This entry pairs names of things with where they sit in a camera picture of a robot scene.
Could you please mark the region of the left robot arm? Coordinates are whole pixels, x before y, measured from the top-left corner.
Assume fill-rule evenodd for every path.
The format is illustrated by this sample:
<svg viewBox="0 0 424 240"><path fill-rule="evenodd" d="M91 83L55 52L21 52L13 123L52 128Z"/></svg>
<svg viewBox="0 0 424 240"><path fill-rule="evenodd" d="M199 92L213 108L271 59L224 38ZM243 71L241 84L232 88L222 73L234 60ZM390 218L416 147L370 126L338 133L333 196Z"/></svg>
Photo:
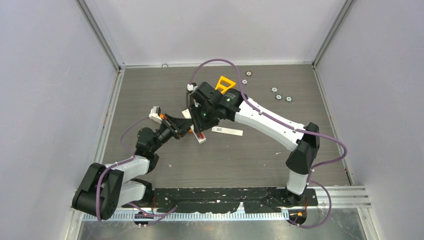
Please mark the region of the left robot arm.
<svg viewBox="0 0 424 240"><path fill-rule="evenodd" d="M157 150L171 138L184 137L192 125L191 118L165 114L157 129L141 128L129 158L106 165L95 162L88 167L71 207L98 221L108 220L118 207L130 203L148 207L154 199L152 185L136 177L152 172L159 160Z"/></svg>

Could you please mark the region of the white box sleeve cover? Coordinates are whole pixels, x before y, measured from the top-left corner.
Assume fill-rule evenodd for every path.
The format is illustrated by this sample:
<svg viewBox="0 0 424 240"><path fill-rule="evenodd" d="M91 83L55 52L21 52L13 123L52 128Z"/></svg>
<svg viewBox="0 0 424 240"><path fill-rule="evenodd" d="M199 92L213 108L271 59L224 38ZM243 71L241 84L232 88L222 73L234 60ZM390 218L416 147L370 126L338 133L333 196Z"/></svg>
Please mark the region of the white box sleeve cover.
<svg viewBox="0 0 424 240"><path fill-rule="evenodd" d="M221 134L227 134L227 135L234 135L234 136L243 136L243 131L238 129L232 129L232 128L226 128L221 126L214 126L211 129L214 133L221 133Z"/></svg>

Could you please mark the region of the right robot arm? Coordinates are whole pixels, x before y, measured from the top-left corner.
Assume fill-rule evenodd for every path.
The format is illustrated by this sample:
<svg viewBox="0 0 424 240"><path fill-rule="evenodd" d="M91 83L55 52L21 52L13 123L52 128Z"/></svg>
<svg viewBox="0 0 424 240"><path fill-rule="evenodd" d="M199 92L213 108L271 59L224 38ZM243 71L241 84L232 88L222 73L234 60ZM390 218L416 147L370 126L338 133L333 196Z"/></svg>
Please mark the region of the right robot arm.
<svg viewBox="0 0 424 240"><path fill-rule="evenodd" d="M285 163L289 176L282 198L291 207L305 199L308 175L320 148L317 136L320 129L316 124L303 125L267 112L234 88L221 93L207 82L192 83L187 85L186 94L195 133L200 134L228 120L256 129L289 150Z"/></svg>

